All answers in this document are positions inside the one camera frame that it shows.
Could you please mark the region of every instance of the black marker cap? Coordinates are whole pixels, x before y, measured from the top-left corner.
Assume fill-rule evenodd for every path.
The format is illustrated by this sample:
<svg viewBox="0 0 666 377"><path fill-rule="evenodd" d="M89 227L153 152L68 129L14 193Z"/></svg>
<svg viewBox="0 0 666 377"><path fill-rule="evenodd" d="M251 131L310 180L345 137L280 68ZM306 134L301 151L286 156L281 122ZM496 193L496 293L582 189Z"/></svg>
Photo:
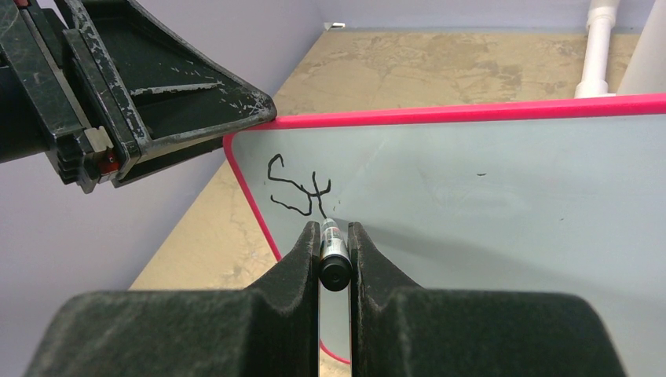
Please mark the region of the black marker cap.
<svg viewBox="0 0 666 377"><path fill-rule="evenodd" d="M345 289L351 277L352 266L346 258L329 255L321 261L319 280L329 291L337 292Z"/></svg>

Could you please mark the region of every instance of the pink border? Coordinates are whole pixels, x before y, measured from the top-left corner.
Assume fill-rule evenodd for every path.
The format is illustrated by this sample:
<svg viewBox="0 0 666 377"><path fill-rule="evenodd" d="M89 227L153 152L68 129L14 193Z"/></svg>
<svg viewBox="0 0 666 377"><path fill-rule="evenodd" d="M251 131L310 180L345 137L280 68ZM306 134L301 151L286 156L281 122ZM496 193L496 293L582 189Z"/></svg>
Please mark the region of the pink border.
<svg viewBox="0 0 666 377"><path fill-rule="evenodd" d="M591 118L597 116L648 115L666 113L666 93L642 94L638 96L603 97L557 101L530 101L507 104L472 104L435 108L399 108L372 112L340 112L334 114L292 115L275 119L249 130L291 130L298 128L346 127L390 124L483 122L493 120L525 120L556 118ZM247 186L233 155L233 138L236 134L224 137L223 145L229 165L257 218L264 236L269 242L275 259L282 256L275 240L270 235L262 213ZM337 361L349 364L349 360L332 353L320 341L321 349Z"/></svg>

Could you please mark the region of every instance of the white wall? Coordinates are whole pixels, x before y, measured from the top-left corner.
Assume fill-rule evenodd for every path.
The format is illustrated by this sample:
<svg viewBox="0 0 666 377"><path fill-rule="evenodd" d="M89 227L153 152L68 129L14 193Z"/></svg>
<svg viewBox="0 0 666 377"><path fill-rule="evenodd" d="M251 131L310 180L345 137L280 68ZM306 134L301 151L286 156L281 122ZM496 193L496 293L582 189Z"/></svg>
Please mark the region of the white wall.
<svg viewBox="0 0 666 377"><path fill-rule="evenodd" d="M582 29L590 0L315 0L325 21L347 27ZM617 26L641 28L653 0L621 0Z"/></svg>
<svg viewBox="0 0 666 377"><path fill-rule="evenodd" d="M322 29L311 0L141 4L270 94ZM44 155L0 165L0 376L23 373L51 316L72 295L128 288L223 160L216 151L88 196L62 185Z"/></svg>

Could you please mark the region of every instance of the white pipe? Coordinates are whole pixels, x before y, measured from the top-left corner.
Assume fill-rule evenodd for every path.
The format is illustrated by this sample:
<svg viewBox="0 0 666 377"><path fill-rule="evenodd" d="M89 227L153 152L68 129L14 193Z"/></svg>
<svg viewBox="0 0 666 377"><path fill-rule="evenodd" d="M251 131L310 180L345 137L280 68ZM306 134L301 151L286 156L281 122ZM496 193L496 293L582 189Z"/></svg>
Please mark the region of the white pipe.
<svg viewBox="0 0 666 377"><path fill-rule="evenodd" d="M617 94L666 92L666 0L656 0Z"/></svg>
<svg viewBox="0 0 666 377"><path fill-rule="evenodd" d="M587 12L587 49L583 63L583 78L576 86L576 98L606 97L606 65L610 31L615 26L620 0L592 0Z"/></svg>

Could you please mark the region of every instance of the black ink line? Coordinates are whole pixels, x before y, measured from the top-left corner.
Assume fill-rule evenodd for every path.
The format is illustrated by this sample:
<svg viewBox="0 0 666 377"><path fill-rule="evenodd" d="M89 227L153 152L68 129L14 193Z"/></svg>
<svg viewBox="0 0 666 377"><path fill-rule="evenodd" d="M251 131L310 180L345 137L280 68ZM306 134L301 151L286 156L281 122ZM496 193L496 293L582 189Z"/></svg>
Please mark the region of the black ink line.
<svg viewBox="0 0 666 377"><path fill-rule="evenodd" d="M323 203L322 203L322 200L321 200L321 196L324 195L324 194L328 194L331 191L331 180L330 179L328 180L328 185L327 185L325 190L319 191L319 188L317 187L317 172L313 171L312 179L313 179L313 185L314 185L315 192L308 192L303 185L299 185L298 183L296 183L295 181L292 181L291 179L279 178L279 177L274 177L274 176L271 175L271 173L273 172L273 164L277 160L279 160L280 165L282 165L282 167L284 167L284 159L282 158L282 155L280 153L274 155L274 157L272 157L271 160L269 161L269 166L268 166L269 169L268 169L268 173L267 173L268 179L270 181L278 181L278 182L285 182L285 183L292 184L294 187L296 187L296 189L298 191L303 192L304 194L306 194L306 197L308 198L308 204L309 204L308 211L305 212L303 210L298 209L297 207L293 207L293 206L287 205L286 203L280 202L279 200L276 200L273 197L273 195L270 196L271 201L281 205L282 207L287 208L288 210L295 210L296 212L300 213L301 215L307 217L307 216L310 216L313 212L312 211L312 198L317 198L317 200L319 202L319 211L321 212L321 215L324 216L324 218L327 218L326 214L324 213L324 208L323 208Z"/></svg>

